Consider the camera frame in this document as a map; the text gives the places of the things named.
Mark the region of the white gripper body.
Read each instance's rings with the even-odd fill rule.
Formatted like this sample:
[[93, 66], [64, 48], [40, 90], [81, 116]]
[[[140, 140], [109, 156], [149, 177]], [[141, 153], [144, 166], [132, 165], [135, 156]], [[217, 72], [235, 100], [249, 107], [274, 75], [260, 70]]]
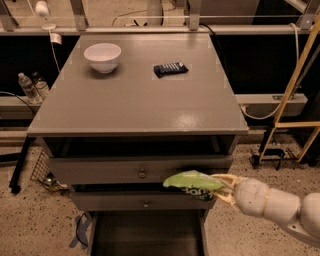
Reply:
[[262, 217], [268, 191], [269, 186], [266, 183], [245, 179], [235, 188], [235, 204], [245, 215]]

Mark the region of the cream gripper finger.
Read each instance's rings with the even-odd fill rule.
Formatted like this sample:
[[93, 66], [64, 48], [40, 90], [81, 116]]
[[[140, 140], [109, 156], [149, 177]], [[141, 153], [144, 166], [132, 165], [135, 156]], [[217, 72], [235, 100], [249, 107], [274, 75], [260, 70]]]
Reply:
[[222, 190], [225, 191], [234, 191], [241, 182], [246, 180], [246, 177], [234, 174], [213, 174], [212, 177], [223, 184]]
[[234, 199], [233, 191], [217, 190], [213, 192], [213, 195], [225, 202], [226, 204], [230, 205], [231, 207], [236, 208], [236, 202]]

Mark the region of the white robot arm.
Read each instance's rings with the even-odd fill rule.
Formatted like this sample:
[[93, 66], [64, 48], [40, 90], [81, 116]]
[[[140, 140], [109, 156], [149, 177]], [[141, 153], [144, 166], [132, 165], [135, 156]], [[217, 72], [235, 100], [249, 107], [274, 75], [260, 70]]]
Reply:
[[294, 238], [320, 247], [319, 193], [310, 193], [300, 199], [254, 178], [232, 174], [214, 174], [213, 178], [229, 189], [222, 193], [214, 192], [220, 200], [244, 215], [264, 218]]

